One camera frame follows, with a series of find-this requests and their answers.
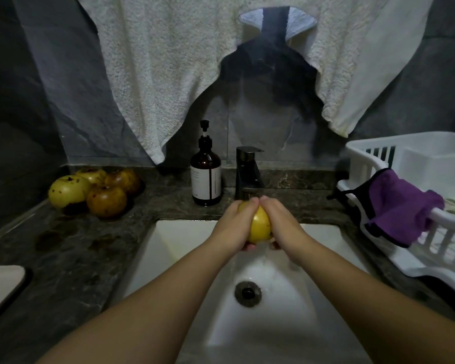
soap dispenser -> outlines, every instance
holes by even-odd
[[[221,200],[221,159],[211,151],[212,139],[206,135],[209,121],[201,120],[199,152],[191,158],[192,198],[199,206],[212,206]]]

white sink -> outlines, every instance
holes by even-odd
[[[147,235],[115,293],[120,301],[161,274],[211,234],[216,221],[162,220]],[[370,272],[337,226],[303,229]],[[236,285],[255,282],[261,301],[247,308]],[[267,244],[239,252],[219,273],[189,330],[177,363],[371,363],[364,349],[310,277]]]

white plastic dish rack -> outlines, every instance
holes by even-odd
[[[351,163],[349,180],[337,183],[344,191],[355,189],[378,170],[392,168],[419,189],[434,190],[445,198],[445,210],[434,208],[431,229],[408,249],[364,227],[369,221],[353,194],[347,197],[359,208],[360,229],[405,275],[433,276],[455,290],[455,133],[432,131],[386,138],[355,140],[346,148]]]

black faucet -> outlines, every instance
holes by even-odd
[[[255,153],[263,150],[243,146],[236,148],[236,194],[235,199],[248,200],[253,193],[264,188]]]

sink drain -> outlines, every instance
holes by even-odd
[[[261,301],[261,289],[254,282],[243,281],[236,285],[234,297],[242,306],[252,308]]]

